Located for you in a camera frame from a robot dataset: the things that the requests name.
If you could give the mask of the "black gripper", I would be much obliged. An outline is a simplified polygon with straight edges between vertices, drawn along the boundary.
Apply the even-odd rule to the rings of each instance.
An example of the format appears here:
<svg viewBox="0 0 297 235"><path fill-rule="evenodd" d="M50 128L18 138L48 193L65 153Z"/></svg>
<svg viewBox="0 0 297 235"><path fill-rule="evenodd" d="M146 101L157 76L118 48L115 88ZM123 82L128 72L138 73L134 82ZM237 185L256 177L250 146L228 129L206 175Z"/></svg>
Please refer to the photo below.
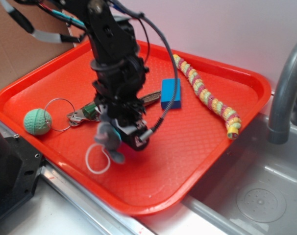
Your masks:
<svg viewBox="0 0 297 235"><path fill-rule="evenodd" d="M145 108L137 93L143 88L149 69L145 67L143 58L138 56L127 56L114 64L100 64L92 60L91 68L97 73L93 82L96 89L94 102L101 120L109 121L109 139L121 142L121 135L111 120L115 119L119 126L127 127L142 118Z"/></svg>

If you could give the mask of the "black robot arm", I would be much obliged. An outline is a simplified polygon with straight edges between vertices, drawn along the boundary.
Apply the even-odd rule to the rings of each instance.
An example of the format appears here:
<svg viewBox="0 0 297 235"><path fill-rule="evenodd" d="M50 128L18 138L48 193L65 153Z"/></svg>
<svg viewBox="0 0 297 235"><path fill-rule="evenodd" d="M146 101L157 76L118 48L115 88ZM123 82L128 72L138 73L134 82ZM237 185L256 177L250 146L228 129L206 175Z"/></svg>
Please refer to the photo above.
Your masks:
<svg viewBox="0 0 297 235"><path fill-rule="evenodd" d="M144 143L149 131L142 118L144 105L137 94L148 68L138 56L139 47L129 21L113 16L105 0L54 1L54 5L76 16L77 21L46 8L40 0L26 0L25 4L36 5L84 30L94 55L91 67L97 74L93 83L97 112L116 128L124 142Z"/></svg>

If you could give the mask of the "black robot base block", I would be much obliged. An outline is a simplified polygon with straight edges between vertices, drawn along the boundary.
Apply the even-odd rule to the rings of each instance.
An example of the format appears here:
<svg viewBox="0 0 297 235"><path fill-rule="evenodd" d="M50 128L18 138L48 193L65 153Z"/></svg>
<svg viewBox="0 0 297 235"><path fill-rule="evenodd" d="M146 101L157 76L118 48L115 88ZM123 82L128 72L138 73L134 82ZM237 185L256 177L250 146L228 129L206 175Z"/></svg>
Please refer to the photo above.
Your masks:
<svg viewBox="0 0 297 235"><path fill-rule="evenodd" d="M43 154L27 140L0 132L0 221L34 196L42 164Z"/></svg>

